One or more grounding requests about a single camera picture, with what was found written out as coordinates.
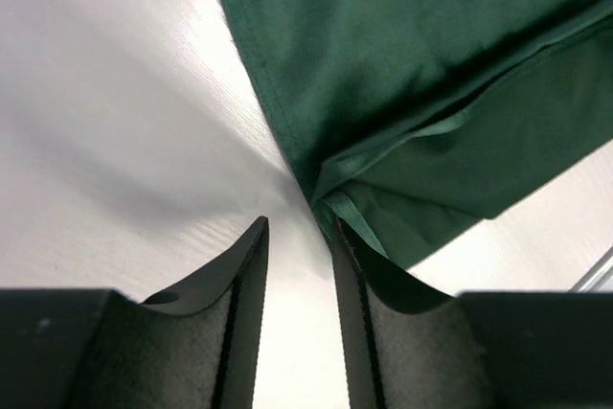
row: white surface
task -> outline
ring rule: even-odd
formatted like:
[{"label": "white surface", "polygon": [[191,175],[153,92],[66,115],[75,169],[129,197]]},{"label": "white surface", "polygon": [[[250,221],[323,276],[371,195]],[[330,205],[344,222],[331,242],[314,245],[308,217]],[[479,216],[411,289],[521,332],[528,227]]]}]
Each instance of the white surface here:
[{"label": "white surface", "polygon": [[[347,408],[328,249],[217,0],[0,11],[0,285],[143,300],[267,215],[254,405]],[[609,145],[415,272],[447,292],[570,287],[613,242],[612,160]]]}]

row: folded fabric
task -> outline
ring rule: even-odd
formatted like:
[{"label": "folded fabric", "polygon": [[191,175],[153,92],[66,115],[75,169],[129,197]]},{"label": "folded fabric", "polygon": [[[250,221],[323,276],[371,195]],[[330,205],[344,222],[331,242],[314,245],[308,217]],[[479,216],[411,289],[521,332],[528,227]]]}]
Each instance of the folded fabric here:
[{"label": "folded fabric", "polygon": [[402,268],[613,139],[613,0],[221,0],[324,233]]}]

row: metal rod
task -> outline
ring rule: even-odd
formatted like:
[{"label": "metal rod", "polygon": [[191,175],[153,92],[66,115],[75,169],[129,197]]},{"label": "metal rod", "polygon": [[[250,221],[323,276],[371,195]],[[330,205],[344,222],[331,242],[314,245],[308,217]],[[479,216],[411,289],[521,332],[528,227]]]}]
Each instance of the metal rod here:
[{"label": "metal rod", "polygon": [[598,291],[613,277],[613,247],[571,288],[571,292]]}]

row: green fabric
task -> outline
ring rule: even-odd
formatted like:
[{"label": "green fabric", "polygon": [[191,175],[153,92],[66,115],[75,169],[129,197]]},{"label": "green fabric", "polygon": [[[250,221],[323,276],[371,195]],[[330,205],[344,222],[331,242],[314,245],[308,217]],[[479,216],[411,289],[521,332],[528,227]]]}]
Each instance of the green fabric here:
[{"label": "green fabric", "polygon": [[613,138],[613,0],[221,0],[325,234],[403,268]]}]

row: textured white surface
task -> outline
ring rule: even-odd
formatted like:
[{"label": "textured white surface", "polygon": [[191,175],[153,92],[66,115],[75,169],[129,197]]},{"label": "textured white surface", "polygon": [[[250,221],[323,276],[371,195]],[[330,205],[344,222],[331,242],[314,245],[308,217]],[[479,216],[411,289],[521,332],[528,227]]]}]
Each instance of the textured white surface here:
[{"label": "textured white surface", "polygon": [[[143,300],[269,216],[255,407],[348,407],[329,252],[217,0],[0,11],[0,285]],[[612,178],[609,145],[415,272],[447,292],[568,288],[613,243]]]}]

